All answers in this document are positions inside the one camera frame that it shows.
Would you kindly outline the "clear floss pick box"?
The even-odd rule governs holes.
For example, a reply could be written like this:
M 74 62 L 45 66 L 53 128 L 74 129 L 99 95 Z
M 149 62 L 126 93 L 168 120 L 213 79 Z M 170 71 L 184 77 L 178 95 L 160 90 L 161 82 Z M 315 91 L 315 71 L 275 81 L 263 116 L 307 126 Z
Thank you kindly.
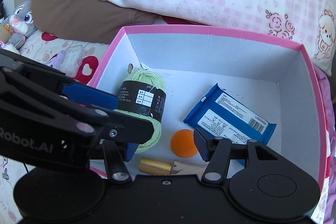
M 74 78 L 78 73 L 84 56 L 85 50 L 83 46 L 78 45 L 69 47 L 66 50 L 65 57 L 61 65 L 61 71 L 64 72 L 68 77 Z

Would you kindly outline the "blue wipes pack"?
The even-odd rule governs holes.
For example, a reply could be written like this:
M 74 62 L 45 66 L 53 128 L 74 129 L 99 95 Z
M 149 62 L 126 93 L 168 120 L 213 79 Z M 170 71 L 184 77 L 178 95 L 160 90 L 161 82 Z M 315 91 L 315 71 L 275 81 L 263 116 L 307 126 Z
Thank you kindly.
M 217 84 L 187 114 L 183 122 L 201 128 L 209 136 L 230 139 L 234 144 L 246 144 L 255 139 L 267 145 L 276 124 L 269 123 L 234 99 Z

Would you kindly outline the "green yarn ball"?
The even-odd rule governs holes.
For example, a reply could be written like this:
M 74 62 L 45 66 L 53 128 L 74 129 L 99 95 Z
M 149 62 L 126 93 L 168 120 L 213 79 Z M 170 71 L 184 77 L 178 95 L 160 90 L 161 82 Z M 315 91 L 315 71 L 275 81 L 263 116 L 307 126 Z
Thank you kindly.
M 133 147 L 135 153 L 147 151 L 160 140 L 165 102 L 165 83 L 162 76 L 157 73 L 134 68 L 122 82 L 118 91 L 116 110 L 123 114 L 148 120 L 154 128 L 149 141 Z

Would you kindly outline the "purple plush toy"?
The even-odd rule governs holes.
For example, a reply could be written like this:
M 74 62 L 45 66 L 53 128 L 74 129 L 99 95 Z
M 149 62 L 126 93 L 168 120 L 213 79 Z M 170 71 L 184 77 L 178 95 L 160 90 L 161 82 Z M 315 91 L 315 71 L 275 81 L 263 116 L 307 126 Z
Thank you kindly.
M 66 56 L 66 52 L 64 50 L 60 51 L 58 54 L 54 55 L 47 63 L 46 65 L 54 68 L 54 69 L 60 69 L 64 59 Z

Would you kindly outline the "gold cylinder bottle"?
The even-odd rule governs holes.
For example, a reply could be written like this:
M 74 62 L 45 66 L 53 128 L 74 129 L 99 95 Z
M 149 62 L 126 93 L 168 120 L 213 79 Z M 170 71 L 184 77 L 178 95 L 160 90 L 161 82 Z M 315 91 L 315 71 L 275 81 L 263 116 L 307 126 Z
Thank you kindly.
M 169 162 L 163 162 L 143 157 L 139 162 L 138 170 L 142 173 L 158 176 L 179 174 L 183 171 L 183 169 L 177 170 L 173 167 L 173 164 Z

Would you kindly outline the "orange ball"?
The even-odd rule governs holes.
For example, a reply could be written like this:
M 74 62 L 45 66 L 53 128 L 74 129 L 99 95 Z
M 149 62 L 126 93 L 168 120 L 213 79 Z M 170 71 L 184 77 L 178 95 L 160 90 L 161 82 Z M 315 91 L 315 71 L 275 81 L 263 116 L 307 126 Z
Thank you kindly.
M 193 157 L 198 153 L 194 144 L 194 133 L 189 129 L 178 130 L 170 140 L 172 152 L 181 158 Z

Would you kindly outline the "grey bunny plush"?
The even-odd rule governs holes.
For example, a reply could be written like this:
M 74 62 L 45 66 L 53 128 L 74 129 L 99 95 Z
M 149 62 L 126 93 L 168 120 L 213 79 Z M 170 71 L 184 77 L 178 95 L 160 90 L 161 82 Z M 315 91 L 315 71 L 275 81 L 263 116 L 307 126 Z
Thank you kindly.
M 13 30 L 8 43 L 17 50 L 21 48 L 26 39 L 36 30 L 33 15 L 31 12 L 31 0 L 21 3 L 9 17 L 9 26 Z

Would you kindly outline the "small brown plush toy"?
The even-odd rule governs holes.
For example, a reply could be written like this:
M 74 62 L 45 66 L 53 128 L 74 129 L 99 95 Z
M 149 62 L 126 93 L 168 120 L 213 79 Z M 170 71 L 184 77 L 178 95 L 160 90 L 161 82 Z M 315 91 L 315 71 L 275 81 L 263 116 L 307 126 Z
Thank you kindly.
M 7 43 L 9 39 L 13 35 L 13 30 L 10 28 L 8 24 L 4 24 L 0 26 L 0 41 L 3 43 Z

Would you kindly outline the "brown pillow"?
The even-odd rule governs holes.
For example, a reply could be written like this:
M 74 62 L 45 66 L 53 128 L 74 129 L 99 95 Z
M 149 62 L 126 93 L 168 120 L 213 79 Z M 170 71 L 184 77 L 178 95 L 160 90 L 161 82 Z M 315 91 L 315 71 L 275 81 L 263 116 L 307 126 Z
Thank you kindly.
M 109 44 L 120 28 L 153 24 L 157 14 L 100 0 L 31 0 L 35 26 L 62 39 Z

